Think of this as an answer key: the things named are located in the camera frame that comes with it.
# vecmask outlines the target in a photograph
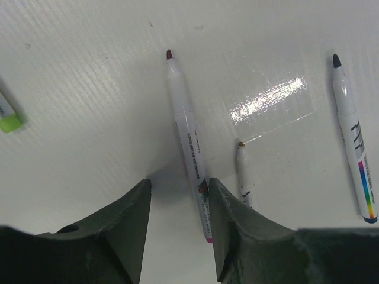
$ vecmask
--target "green cap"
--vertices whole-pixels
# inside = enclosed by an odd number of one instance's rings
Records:
[[[17,118],[16,114],[11,114],[7,117],[1,118],[0,119],[0,129],[4,133],[9,133],[17,128],[21,127],[21,123]]]

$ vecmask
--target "white marker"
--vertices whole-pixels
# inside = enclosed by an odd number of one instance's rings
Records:
[[[210,211],[208,207],[208,184],[205,181],[203,159],[200,155],[195,118],[188,100],[184,75],[170,50],[167,51],[168,75],[171,102],[174,107],[176,126],[179,130],[185,165],[197,204],[201,225],[208,243],[212,243]]]
[[[345,150],[348,157],[356,197],[363,219],[367,223],[378,221],[370,170],[368,169],[365,145],[359,117],[350,91],[346,74],[337,54],[333,56],[333,88],[336,98],[339,125],[341,127]]]
[[[258,200],[254,190],[255,182],[251,174],[251,160],[245,150],[245,144],[242,142],[238,144],[237,167],[242,202],[246,206],[258,210]]]
[[[19,127],[21,127],[21,123],[18,120],[16,113],[0,93],[0,129],[4,133],[9,133]]]

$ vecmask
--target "multicolored stripe on marker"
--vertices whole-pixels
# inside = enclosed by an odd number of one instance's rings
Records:
[[[366,178],[366,174],[365,174],[365,168],[363,166],[363,161],[360,161],[358,163],[358,166],[359,166],[359,172],[361,173],[363,191],[365,192],[365,198],[366,198],[366,203],[367,203],[367,208],[368,208],[368,215],[370,216],[371,219],[373,219],[374,218],[374,210],[373,210],[372,204],[371,204],[370,193],[368,192],[367,178]]]

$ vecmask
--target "white tabletop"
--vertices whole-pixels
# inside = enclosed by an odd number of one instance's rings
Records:
[[[24,126],[0,134],[0,223],[55,232],[151,177],[141,283],[216,283],[165,81],[172,49],[209,176],[237,193],[241,138],[268,218],[379,227],[359,216],[330,88],[337,52],[377,190],[378,14],[376,0],[2,1],[0,88]]]

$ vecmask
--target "brown marker tip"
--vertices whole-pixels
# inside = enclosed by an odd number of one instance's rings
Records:
[[[171,50],[169,49],[167,52],[166,52],[166,58],[167,59],[171,59],[171,58],[173,58],[173,56],[172,56],[172,53],[171,53]]]

